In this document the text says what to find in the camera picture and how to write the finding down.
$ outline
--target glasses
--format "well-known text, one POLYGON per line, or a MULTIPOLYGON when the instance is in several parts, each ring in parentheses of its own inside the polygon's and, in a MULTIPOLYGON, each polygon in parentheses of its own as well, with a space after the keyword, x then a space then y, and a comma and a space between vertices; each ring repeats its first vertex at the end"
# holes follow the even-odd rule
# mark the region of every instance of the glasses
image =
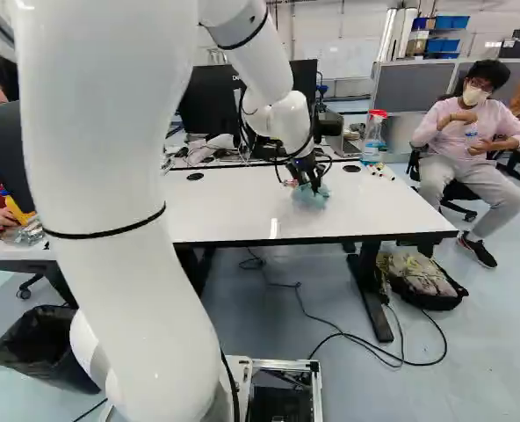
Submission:
POLYGON ((482 78, 473 78, 469 81, 469 84, 475 88, 479 88, 480 90, 484 92, 488 92, 489 94, 492 94, 492 85, 490 82, 486 79, 482 78))

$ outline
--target cubicle partition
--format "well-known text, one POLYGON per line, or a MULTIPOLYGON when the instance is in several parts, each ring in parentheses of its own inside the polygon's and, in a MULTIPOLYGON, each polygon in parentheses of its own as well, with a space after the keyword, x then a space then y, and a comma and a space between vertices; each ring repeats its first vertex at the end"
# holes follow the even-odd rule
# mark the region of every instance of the cubicle partition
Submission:
MULTIPOLYGON (((501 59, 510 69, 509 81, 493 98, 508 104, 520 82, 520 59, 501 59)), ((474 60, 426 60, 375 63, 371 108, 386 110, 383 138, 388 162, 407 161, 410 139, 439 97, 452 93, 474 60)))

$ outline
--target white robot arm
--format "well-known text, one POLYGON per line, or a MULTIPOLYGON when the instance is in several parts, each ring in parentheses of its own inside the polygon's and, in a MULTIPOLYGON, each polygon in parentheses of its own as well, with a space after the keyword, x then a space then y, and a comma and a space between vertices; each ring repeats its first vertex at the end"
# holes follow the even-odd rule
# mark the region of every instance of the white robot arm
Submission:
POLYGON ((0 27, 15 43, 0 35, 0 54, 15 51, 18 62, 28 182, 82 310, 73 347, 89 372, 101 347, 106 395, 137 422, 204 420, 224 373, 172 247, 157 170, 198 23, 249 87, 247 122, 311 171, 307 102, 292 91, 263 0, 0 0, 0 27))

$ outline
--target pink sweatshirt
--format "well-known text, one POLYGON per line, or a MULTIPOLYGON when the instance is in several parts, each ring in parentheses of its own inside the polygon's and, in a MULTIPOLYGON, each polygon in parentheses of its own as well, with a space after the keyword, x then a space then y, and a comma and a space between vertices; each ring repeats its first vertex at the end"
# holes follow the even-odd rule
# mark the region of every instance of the pink sweatshirt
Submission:
MULTIPOLYGON (((443 117, 463 111, 455 97, 436 102, 415 131, 412 146, 418 148, 428 144, 431 153, 459 160, 484 160, 486 154, 471 156, 467 152, 471 145, 466 140, 462 121, 452 121, 441 132, 437 130, 437 123, 443 117)), ((520 120, 500 101, 488 99, 468 111, 477 113, 479 117, 479 139, 492 140, 494 135, 507 135, 520 142, 520 120)))

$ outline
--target blue cloth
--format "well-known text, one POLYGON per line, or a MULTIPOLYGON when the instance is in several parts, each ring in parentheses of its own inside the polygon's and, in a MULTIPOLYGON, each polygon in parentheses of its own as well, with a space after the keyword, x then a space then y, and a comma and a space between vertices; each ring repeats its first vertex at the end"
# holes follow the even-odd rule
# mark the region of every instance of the blue cloth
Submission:
POLYGON ((310 183, 297 186, 293 189, 292 198, 308 207, 324 208, 330 197, 330 190, 326 185, 319 187, 319 192, 314 193, 310 183))

